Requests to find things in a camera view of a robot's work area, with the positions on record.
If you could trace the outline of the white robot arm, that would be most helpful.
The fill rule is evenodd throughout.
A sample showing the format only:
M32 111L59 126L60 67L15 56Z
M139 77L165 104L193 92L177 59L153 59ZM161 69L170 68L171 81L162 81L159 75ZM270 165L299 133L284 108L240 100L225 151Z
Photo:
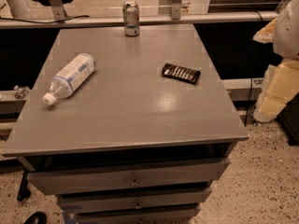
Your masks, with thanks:
M282 57L278 66L269 65L265 71L253 111L255 120L269 122L299 92L299 0L289 1L253 39L272 43L273 51Z

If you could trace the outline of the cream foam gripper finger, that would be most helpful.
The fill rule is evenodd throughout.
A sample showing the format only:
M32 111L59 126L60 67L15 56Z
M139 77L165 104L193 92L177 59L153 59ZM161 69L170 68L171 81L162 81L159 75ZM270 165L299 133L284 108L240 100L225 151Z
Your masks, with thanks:
M275 119L299 92L299 61L284 59L278 66L269 65L264 73L262 92L253 111L259 122Z
M277 20L278 19L273 19L269 23L267 23L264 28L259 30L253 36L253 40L263 44L272 43Z

